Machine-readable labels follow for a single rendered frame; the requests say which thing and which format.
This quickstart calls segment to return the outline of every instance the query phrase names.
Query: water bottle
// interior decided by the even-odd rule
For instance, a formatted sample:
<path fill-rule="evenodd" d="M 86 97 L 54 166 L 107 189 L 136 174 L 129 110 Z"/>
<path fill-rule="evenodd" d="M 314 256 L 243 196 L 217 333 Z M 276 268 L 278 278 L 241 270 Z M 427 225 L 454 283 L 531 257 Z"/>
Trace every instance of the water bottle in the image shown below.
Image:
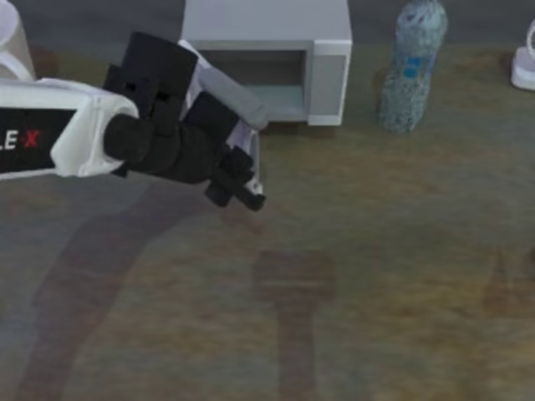
<path fill-rule="evenodd" d="M 446 10 L 439 0 L 410 0 L 401 10 L 378 116 L 389 132 L 409 134 L 423 117 L 447 26 Z"/>

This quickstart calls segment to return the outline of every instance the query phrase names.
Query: table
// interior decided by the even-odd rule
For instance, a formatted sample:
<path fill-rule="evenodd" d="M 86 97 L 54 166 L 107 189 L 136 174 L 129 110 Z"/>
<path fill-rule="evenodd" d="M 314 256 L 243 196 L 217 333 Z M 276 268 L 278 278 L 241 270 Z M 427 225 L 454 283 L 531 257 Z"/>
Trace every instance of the table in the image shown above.
<path fill-rule="evenodd" d="M 347 0 L 190 0 L 181 37 L 264 100 L 271 121 L 341 124 Z"/>
<path fill-rule="evenodd" d="M 392 136 L 390 46 L 356 46 L 341 127 L 262 133 L 259 214 L 140 175 L 0 182 L 2 401 L 532 399 L 535 94 L 508 82 L 515 48 L 445 46 L 425 118 Z M 318 261 L 333 299 L 292 320 L 285 302 L 329 284 Z M 260 266 L 300 273 L 294 297 L 260 299 Z"/>

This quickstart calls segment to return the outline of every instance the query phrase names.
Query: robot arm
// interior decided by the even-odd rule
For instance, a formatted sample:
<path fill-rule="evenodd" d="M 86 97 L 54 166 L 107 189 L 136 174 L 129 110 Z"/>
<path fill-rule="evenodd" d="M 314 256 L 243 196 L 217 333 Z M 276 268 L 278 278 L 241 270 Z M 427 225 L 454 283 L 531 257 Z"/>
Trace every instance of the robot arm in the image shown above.
<path fill-rule="evenodd" d="M 134 33 L 102 89 L 0 79 L 0 91 L 0 179 L 136 171 L 209 181 L 206 195 L 221 207 L 233 196 L 251 210 L 263 206 L 265 110 L 187 45 Z"/>

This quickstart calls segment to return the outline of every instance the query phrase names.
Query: black label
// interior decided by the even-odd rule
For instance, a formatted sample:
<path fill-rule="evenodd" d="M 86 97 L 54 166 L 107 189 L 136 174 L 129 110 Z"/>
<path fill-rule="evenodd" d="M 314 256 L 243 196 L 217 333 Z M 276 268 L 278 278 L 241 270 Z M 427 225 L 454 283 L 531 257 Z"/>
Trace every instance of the black label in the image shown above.
<path fill-rule="evenodd" d="M 0 109 L 0 174 L 50 170 L 50 151 L 75 110 Z"/>

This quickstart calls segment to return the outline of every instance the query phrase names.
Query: gray panel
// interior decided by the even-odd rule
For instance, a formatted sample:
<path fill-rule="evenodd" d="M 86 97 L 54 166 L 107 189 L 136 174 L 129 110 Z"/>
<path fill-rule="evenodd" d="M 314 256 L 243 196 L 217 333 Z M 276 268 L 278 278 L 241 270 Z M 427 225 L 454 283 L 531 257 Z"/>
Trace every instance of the gray panel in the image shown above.
<path fill-rule="evenodd" d="M 310 82 L 310 115 L 338 115 L 342 107 L 345 56 L 316 56 Z"/>

